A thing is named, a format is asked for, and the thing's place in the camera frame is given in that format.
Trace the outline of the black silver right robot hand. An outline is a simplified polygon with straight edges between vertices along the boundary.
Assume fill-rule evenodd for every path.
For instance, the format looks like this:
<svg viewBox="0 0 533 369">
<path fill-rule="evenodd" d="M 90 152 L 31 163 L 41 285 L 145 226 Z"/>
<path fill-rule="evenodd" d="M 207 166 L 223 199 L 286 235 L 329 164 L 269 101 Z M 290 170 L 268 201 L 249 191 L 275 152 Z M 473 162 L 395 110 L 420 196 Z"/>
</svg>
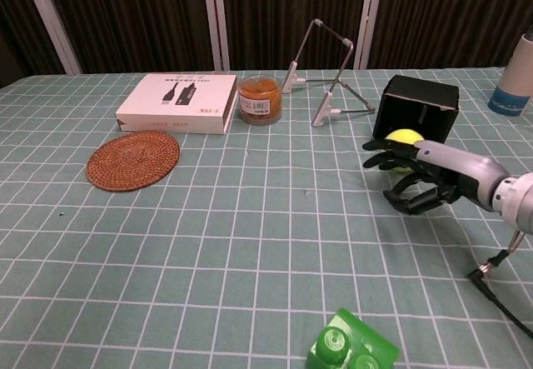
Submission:
<svg viewBox="0 0 533 369">
<path fill-rule="evenodd" d="M 461 197 L 493 212 L 496 189 L 510 176 L 500 163 L 488 157 L 431 140 L 409 144 L 374 139 L 362 148 L 378 151 L 363 162 L 365 168 L 411 169 L 393 188 L 383 192 L 393 208 L 407 215 L 419 215 Z"/>
</svg>

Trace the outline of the yellow tennis ball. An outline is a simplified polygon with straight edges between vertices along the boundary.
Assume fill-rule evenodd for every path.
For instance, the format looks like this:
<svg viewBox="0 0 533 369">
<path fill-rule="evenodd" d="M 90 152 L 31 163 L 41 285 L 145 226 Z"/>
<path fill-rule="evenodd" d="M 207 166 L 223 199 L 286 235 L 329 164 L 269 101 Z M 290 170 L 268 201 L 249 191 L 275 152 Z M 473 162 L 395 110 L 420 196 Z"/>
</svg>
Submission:
<svg viewBox="0 0 533 369">
<path fill-rule="evenodd" d="M 406 144 L 414 144 L 415 142 L 423 141 L 424 137 L 419 133 L 411 129 L 397 129 L 386 136 L 387 140 L 395 142 L 403 142 Z M 399 173 L 412 173 L 413 170 L 409 167 L 394 167 L 392 171 Z"/>
</svg>

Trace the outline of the black open cardboard box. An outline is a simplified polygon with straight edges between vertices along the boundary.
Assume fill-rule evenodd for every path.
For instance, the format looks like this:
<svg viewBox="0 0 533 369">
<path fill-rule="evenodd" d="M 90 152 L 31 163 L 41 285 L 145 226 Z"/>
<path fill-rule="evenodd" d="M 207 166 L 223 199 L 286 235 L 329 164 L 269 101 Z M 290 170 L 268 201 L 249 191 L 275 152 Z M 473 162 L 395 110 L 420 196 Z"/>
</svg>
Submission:
<svg viewBox="0 0 533 369">
<path fill-rule="evenodd" d="M 372 136 L 382 139 L 395 130 L 411 129 L 443 143 L 459 111 L 458 87 L 395 75 L 381 95 Z"/>
</svg>

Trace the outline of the white flat product box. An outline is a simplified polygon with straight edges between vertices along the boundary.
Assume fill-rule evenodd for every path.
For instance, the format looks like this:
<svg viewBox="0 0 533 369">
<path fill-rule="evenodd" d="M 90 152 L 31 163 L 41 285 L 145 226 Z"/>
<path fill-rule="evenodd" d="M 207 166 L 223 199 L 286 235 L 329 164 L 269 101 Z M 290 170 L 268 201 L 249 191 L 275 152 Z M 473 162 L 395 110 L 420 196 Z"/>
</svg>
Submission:
<svg viewBox="0 0 533 369">
<path fill-rule="evenodd" d="M 237 100 L 230 74 L 148 73 L 116 111 L 124 132 L 223 134 Z"/>
</svg>

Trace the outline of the white blue thermos bottle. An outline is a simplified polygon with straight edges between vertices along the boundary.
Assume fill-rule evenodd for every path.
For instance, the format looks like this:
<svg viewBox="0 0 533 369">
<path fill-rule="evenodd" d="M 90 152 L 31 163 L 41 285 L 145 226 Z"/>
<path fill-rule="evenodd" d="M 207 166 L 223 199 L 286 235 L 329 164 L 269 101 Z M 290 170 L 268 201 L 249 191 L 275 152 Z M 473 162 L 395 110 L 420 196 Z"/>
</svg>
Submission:
<svg viewBox="0 0 533 369">
<path fill-rule="evenodd" d="M 488 108 L 508 117 L 518 117 L 533 97 L 533 24 L 521 35 Z"/>
</svg>

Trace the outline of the green plastic block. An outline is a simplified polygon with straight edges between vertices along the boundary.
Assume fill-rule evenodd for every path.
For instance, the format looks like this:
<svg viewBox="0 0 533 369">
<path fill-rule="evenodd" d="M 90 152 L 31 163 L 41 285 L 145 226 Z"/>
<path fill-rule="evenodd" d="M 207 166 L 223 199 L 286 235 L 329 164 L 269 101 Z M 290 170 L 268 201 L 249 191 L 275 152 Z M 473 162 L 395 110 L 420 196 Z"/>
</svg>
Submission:
<svg viewBox="0 0 533 369">
<path fill-rule="evenodd" d="M 339 308 L 306 355 L 306 369 L 392 369 L 399 348 Z"/>
</svg>

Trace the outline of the clear jar with orange contents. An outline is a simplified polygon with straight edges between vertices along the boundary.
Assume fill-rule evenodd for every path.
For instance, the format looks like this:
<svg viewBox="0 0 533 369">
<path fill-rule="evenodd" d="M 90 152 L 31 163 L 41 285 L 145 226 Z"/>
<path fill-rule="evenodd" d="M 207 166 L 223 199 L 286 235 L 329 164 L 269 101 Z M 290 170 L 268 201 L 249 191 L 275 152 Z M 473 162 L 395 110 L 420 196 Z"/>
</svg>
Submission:
<svg viewBox="0 0 533 369">
<path fill-rule="evenodd" d="M 281 81 L 270 75 L 244 77 L 237 85 L 241 119 L 251 125 L 270 125 L 281 118 Z"/>
</svg>

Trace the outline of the green white checked tablecloth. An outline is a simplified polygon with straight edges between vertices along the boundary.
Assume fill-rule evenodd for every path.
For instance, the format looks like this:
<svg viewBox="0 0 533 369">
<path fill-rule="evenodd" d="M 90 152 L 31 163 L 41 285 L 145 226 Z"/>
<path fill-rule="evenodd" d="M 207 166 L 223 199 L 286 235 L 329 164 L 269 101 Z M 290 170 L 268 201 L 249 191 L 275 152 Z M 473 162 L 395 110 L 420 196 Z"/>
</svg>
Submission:
<svg viewBox="0 0 533 369">
<path fill-rule="evenodd" d="M 460 200 L 390 207 L 365 170 L 367 115 L 181 134 L 177 167 L 135 192 L 85 177 L 120 136 L 137 73 L 27 77 L 0 89 L 0 369 L 299 369 L 344 307 L 389 338 L 397 369 L 533 369 L 533 340 L 467 274 L 507 246 Z"/>
</svg>

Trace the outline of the round woven brown coaster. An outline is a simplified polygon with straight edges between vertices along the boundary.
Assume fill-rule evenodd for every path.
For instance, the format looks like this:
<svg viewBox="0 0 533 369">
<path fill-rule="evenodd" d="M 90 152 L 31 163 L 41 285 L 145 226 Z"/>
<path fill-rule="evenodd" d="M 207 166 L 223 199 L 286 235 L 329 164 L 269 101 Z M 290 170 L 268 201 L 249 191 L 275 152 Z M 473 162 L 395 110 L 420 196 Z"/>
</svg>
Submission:
<svg viewBox="0 0 533 369">
<path fill-rule="evenodd" d="M 176 165 L 180 145 L 159 131 L 133 132 L 101 145 L 89 158 L 85 174 L 95 187 L 130 192 L 163 179 Z"/>
</svg>

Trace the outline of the white partition post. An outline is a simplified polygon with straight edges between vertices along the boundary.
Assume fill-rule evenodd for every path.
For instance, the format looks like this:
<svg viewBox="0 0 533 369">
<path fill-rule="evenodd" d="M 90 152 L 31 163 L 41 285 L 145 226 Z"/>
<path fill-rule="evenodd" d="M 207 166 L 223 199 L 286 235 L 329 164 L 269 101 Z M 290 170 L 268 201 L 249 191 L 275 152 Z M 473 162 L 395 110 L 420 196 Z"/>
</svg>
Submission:
<svg viewBox="0 0 533 369">
<path fill-rule="evenodd" d="M 354 55 L 355 70 L 367 69 L 380 0 L 363 0 Z"/>
<path fill-rule="evenodd" d="M 214 69 L 216 71 L 230 71 L 224 0 L 205 0 L 205 2 Z"/>
<path fill-rule="evenodd" d="M 66 74 L 79 75 L 82 68 L 53 0 L 33 0 Z"/>
</svg>

